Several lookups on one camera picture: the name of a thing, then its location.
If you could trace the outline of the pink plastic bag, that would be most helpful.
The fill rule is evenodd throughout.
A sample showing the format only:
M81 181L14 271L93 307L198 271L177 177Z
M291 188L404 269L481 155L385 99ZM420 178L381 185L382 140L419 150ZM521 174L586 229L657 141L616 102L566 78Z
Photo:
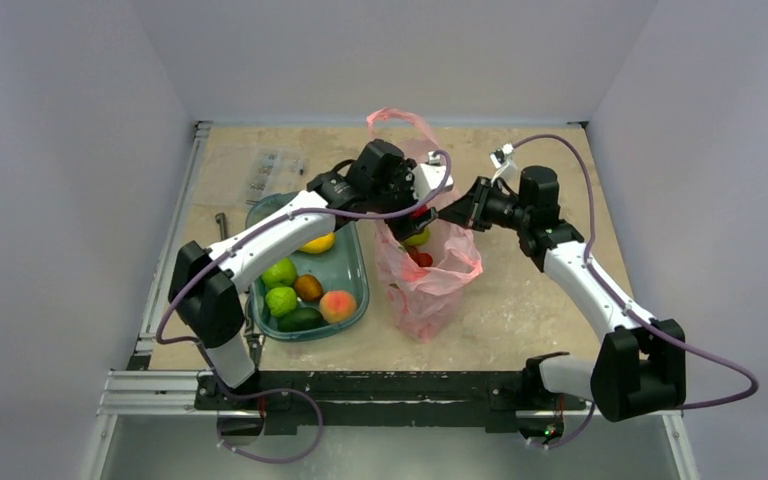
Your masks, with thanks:
M374 252L378 278L396 326L421 342L431 341L453 322L466 286L483 273L482 258L471 231L435 220L429 241L419 250L434 264L420 268L395 240L388 226L375 223Z

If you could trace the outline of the green fake pear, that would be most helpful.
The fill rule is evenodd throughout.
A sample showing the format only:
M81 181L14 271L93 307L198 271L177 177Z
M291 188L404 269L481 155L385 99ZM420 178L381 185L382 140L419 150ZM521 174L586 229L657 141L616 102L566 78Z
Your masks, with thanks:
M403 240L401 244L405 247L420 247L425 245L431 236L430 228L425 227L419 233L414 234Z

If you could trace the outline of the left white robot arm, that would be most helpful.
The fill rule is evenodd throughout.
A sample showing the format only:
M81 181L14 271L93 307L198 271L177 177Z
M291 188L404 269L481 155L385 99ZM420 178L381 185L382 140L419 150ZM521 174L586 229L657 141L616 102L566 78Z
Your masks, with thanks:
M436 213L424 206L452 187L452 161L443 150L420 162L382 139L368 142L357 158L316 175L284 207L241 233L203 247L181 247L161 321L178 316L192 331L232 408L257 399L257 370L241 336L239 299L269 268L308 242L356 220L385 220L396 237L420 232Z

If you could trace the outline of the red fake grape bunch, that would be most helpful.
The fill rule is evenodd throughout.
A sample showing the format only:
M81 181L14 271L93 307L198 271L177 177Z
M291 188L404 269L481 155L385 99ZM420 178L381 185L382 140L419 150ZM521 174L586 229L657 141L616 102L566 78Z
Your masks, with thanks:
M414 246L407 246L405 250L410 259L420 268L428 268L434 264L433 257L429 253L423 252Z

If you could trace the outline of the yellow fake mango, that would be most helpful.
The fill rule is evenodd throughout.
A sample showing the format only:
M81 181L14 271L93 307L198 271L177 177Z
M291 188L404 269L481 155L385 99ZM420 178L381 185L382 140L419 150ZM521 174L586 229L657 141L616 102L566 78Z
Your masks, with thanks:
M326 235L307 242L301 246L298 251L305 254L319 255L329 251L334 247L335 243L336 234L334 232L329 232Z

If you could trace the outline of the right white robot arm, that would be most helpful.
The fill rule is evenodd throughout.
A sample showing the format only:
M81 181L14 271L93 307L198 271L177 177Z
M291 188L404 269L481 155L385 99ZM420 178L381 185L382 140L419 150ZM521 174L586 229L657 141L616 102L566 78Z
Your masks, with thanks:
M523 254L567 294L600 341L593 362L565 352L529 359L521 381L524 399L544 407L569 394L591 401L612 422L681 406L683 329L637 306L586 255L583 236L560 216L559 194L554 170L529 166L521 171L517 193L479 177L438 214L464 229L499 226L516 232Z

